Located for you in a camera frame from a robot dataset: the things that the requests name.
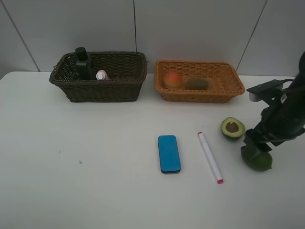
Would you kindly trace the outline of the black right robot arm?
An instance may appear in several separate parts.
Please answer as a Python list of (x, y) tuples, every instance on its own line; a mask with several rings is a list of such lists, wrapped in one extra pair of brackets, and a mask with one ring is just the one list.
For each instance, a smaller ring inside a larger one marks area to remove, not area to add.
[(299, 61), (294, 79), (272, 80), (248, 88), (252, 102), (264, 101), (268, 107), (261, 112), (261, 121), (245, 132), (241, 147), (244, 161), (268, 153), (271, 143), (278, 146), (294, 140), (305, 132), (305, 57)]

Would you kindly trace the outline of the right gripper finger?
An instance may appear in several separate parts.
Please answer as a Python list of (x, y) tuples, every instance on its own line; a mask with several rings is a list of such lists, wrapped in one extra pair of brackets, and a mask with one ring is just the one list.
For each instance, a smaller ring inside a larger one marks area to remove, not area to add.
[(241, 157), (243, 160), (253, 160), (262, 154), (263, 143), (244, 140), (244, 144), (241, 147)]

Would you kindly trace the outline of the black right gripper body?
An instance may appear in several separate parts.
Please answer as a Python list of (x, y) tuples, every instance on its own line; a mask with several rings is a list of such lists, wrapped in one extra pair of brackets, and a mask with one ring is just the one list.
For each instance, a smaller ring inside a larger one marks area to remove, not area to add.
[(244, 143), (247, 147), (255, 148), (263, 152), (269, 152), (272, 150), (268, 143), (278, 146), (285, 141), (294, 140), (298, 137), (297, 134), (275, 135), (262, 128), (249, 129), (246, 131), (244, 136)]

